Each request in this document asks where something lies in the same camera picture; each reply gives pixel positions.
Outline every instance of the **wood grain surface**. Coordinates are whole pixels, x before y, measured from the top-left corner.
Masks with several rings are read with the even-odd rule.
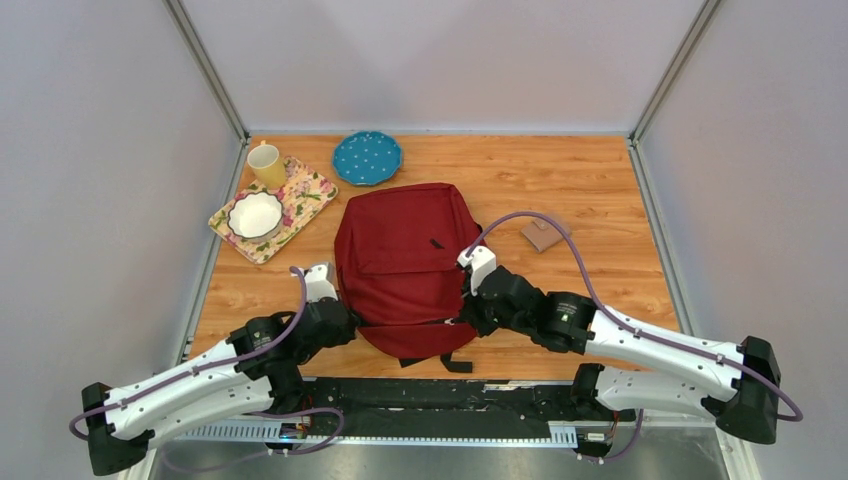
[[[336,176],[333,149],[341,136],[253,138],[294,155],[335,182],[339,196],[268,263],[252,265],[222,244],[212,275],[192,354],[226,338],[252,317],[295,309],[300,298],[290,265],[332,261],[333,240],[347,200],[373,189],[425,182],[459,188],[483,226],[516,210],[556,212],[573,238],[601,299],[636,318],[677,330],[662,268],[642,199],[621,137],[399,136],[403,167],[374,188],[354,187]],[[253,180],[245,168],[240,187]],[[568,246],[560,242],[539,254],[519,233],[530,220],[514,219],[487,237],[499,263],[544,291],[586,294]],[[459,350],[456,360],[474,362],[474,373],[452,374],[437,359],[401,369],[391,358],[357,338],[325,349],[301,367],[305,376],[482,378],[570,380],[577,366],[624,362],[573,353],[550,353],[519,334],[497,331]]]

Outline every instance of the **blue plate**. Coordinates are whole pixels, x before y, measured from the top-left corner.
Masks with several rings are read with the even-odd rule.
[[[353,185],[374,186],[400,168],[403,152],[394,138],[380,132],[358,132],[342,140],[333,154],[333,169]]]

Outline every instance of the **gray wall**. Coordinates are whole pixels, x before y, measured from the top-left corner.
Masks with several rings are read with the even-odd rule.
[[[4,1],[0,45],[0,478],[88,478],[79,391],[175,358],[237,141],[160,1]]]
[[[186,0],[252,130],[627,131],[701,0]]]
[[[848,3],[725,2],[644,142],[701,333],[770,339],[804,409],[765,479],[845,478]]]

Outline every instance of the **black base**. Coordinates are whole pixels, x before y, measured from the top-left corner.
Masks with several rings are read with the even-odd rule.
[[[501,381],[318,378],[304,382],[315,407],[345,415],[343,434],[375,437],[550,438],[549,421],[613,421],[613,412],[571,399],[570,385],[484,391]],[[619,414],[632,422],[636,412]],[[313,418],[309,433],[329,435],[333,416]]]

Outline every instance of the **backpack strap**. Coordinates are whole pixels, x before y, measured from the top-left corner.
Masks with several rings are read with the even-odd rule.
[[[474,371],[474,364],[471,362],[455,362],[452,360],[453,352],[445,353],[439,356],[439,359],[442,361],[442,365],[445,366],[445,369],[451,373],[471,373]],[[406,368],[410,365],[415,365],[416,363],[423,362],[427,360],[426,358],[401,358],[398,360],[400,363],[400,368]]]

